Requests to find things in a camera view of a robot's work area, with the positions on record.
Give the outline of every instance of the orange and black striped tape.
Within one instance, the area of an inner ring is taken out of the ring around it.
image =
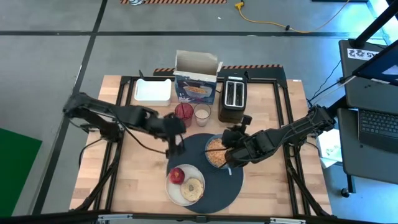
[[[227,0],[146,0],[143,4],[225,4]],[[129,0],[120,0],[128,4]]]
[[[238,68],[283,68],[281,65],[230,65],[223,66],[223,69],[238,69]],[[155,72],[172,72],[174,68],[156,68]]]

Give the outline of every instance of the toaster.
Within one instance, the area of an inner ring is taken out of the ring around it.
[[[226,123],[240,123],[248,97],[248,74],[244,77],[227,76],[218,101],[218,119]]]

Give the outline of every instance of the red cup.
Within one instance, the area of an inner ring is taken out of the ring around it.
[[[189,103],[180,103],[177,105],[174,109],[174,114],[184,122],[186,128],[191,126],[193,107]]]

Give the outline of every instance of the glass of milk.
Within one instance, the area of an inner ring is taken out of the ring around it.
[[[193,113],[195,114],[198,126],[204,127],[210,119],[211,108],[206,104],[198,104],[194,107]]]

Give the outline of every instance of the wooden tabletop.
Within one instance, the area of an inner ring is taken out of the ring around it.
[[[121,76],[107,75],[104,77],[99,100],[110,103],[116,102]],[[299,119],[307,114],[307,104],[303,85],[300,80],[288,80],[289,96],[292,104],[294,119]],[[261,129],[278,128],[277,109],[275,96],[271,84],[248,84],[247,107],[245,114],[253,117],[252,123],[246,132],[253,134]],[[280,90],[284,121],[287,123],[287,114],[284,105],[284,96]],[[132,105],[137,102],[132,97]],[[172,88],[172,103],[170,106],[151,106],[161,115],[174,111],[178,99]],[[217,118],[218,97],[211,105],[211,118],[205,127],[199,127],[195,121],[187,129],[184,137],[197,133],[219,134],[231,126],[221,123]],[[164,151],[167,143],[155,140],[153,137],[137,133],[133,134],[146,146]],[[100,138],[99,133],[90,133],[87,144]],[[97,184],[104,156],[106,142],[89,147],[83,156],[80,171],[76,180],[75,191],[72,196],[70,208],[79,206],[85,197]],[[322,168],[318,158],[317,149],[311,145],[304,145],[301,149],[302,167],[306,185],[317,202],[325,211],[331,213]],[[128,213],[167,213],[167,214],[193,214],[184,207],[171,202],[165,192],[167,159],[162,154],[150,152],[130,137],[127,133],[124,138],[118,176],[114,191],[112,211]],[[104,193],[101,207],[104,207],[106,194]],[[303,213],[302,199],[299,188],[296,186],[298,209]],[[282,149],[272,157],[258,163],[248,164],[244,167],[244,182],[237,199],[227,208],[215,215],[256,215],[256,216],[292,216],[290,206],[287,173],[284,164]]]

